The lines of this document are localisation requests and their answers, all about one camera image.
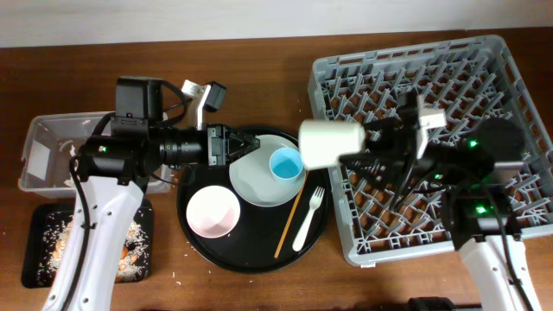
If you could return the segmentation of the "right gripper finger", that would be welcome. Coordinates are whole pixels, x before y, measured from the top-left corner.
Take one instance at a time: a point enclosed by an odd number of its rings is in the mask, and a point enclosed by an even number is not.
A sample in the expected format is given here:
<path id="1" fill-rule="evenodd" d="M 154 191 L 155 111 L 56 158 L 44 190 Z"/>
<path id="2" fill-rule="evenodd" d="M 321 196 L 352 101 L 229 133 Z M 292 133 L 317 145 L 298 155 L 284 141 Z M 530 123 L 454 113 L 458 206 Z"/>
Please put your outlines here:
<path id="1" fill-rule="evenodd" d="M 366 131 L 394 131 L 400 121 L 394 117 L 385 117 L 363 124 Z"/>
<path id="2" fill-rule="evenodd" d="M 380 170 L 378 158 L 367 153 L 341 155 L 339 163 L 355 172 L 377 173 Z"/>

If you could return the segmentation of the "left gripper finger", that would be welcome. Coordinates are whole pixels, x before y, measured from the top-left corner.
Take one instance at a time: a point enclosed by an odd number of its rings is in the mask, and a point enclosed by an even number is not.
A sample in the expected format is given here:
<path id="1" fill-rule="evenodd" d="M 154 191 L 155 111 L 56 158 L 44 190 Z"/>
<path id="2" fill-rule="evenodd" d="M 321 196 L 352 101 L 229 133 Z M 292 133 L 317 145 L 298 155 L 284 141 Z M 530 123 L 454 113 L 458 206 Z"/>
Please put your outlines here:
<path id="1" fill-rule="evenodd" d="M 260 142 L 241 143 L 240 145 L 232 145 L 228 153 L 228 161 L 235 162 L 244 156 L 249 155 L 253 151 L 260 148 Z"/>
<path id="2" fill-rule="evenodd" d="M 260 141 L 259 139 L 252 134 L 239 131 L 239 130 L 232 130 L 229 134 L 229 138 L 232 142 L 240 143 L 240 144 L 250 144 L 250 145 L 259 145 Z"/>

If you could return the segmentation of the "cream white cup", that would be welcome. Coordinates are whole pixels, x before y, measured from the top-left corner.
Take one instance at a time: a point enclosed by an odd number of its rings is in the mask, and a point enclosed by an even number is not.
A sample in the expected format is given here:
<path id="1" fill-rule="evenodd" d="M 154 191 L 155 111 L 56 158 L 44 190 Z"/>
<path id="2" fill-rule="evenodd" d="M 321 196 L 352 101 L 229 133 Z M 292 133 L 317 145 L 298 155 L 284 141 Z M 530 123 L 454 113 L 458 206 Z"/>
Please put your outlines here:
<path id="1" fill-rule="evenodd" d="M 364 147 L 365 129 L 359 123 L 325 120 L 302 122 L 298 143 L 304 168 L 314 170 L 339 164 L 339 158 Z"/>

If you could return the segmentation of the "pink bowl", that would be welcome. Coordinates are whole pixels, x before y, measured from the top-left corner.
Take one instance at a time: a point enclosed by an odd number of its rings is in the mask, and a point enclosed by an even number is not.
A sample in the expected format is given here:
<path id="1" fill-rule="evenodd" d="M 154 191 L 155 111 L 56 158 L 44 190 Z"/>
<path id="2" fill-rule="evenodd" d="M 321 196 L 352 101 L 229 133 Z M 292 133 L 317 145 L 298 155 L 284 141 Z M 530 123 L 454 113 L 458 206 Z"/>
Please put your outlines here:
<path id="1" fill-rule="evenodd" d="M 203 187 L 190 198 L 186 221 L 203 238 L 221 238 L 237 225 L 241 207 L 237 196 L 222 186 Z"/>

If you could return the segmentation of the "rice and food scraps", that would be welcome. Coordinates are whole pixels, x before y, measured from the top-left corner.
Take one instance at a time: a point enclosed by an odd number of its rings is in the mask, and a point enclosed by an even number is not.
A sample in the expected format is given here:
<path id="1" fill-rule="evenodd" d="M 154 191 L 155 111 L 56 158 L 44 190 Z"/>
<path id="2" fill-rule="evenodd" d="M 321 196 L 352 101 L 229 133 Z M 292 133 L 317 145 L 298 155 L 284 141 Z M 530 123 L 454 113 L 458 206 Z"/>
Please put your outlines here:
<path id="1" fill-rule="evenodd" d="M 50 287 L 73 226 L 72 212 L 55 212 L 46 216 L 41 229 L 38 263 L 31 279 L 38 287 Z M 153 211 L 141 207 L 131 221 L 118 263 L 116 282 L 140 282 L 150 271 Z"/>

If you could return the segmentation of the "white tissue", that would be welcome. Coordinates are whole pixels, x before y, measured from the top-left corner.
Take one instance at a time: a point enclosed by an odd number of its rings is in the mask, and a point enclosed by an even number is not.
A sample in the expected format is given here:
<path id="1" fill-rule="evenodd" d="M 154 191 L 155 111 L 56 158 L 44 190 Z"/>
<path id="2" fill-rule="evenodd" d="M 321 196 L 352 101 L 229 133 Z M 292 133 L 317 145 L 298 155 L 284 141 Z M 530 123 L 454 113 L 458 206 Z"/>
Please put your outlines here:
<path id="1" fill-rule="evenodd" d="M 69 154 L 70 154 L 70 158 L 71 158 L 71 159 L 73 159 L 73 158 L 77 155 L 77 148 L 75 147 L 74 144 L 71 145 L 71 149 L 69 150 Z M 72 176 L 69 176 L 69 177 L 64 181 L 64 184 L 65 184 L 67 187 L 75 188 L 75 184 L 74 184 L 74 181 L 73 181 L 73 177 L 72 177 Z"/>

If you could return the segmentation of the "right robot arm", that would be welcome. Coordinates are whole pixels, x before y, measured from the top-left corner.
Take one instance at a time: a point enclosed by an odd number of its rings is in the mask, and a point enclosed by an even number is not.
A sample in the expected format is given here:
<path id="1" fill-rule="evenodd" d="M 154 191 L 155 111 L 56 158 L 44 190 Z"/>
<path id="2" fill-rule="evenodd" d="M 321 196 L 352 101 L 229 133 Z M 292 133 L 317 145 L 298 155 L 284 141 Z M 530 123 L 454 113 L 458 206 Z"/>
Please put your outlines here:
<path id="1" fill-rule="evenodd" d="M 509 120 L 488 118 L 455 146 L 430 143 L 416 156 L 419 129 L 391 120 L 366 124 L 382 130 L 366 152 L 341 155 L 340 164 L 373 187 L 396 189 L 389 208 L 412 194 L 441 193 L 440 220 L 469 270 L 485 310 L 541 308 L 525 257 L 522 231 L 505 189 L 523 160 L 524 132 Z"/>

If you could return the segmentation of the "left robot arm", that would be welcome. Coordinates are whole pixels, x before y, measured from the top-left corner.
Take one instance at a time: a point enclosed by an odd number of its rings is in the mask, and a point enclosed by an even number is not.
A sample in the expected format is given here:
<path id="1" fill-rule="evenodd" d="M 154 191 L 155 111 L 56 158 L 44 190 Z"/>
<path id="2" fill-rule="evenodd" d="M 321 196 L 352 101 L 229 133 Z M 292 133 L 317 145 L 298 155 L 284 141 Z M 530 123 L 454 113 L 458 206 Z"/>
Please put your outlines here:
<path id="1" fill-rule="evenodd" d="M 73 226 L 44 309 L 109 309 L 128 229 L 162 165 L 223 167 L 259 148 L 253 135 L 205 124 L 204 113 L 216 112 L 225 95 L 215 81 L 177 87 L 164 79 L 118 78 L 115 110 L 69 162 Z"/>

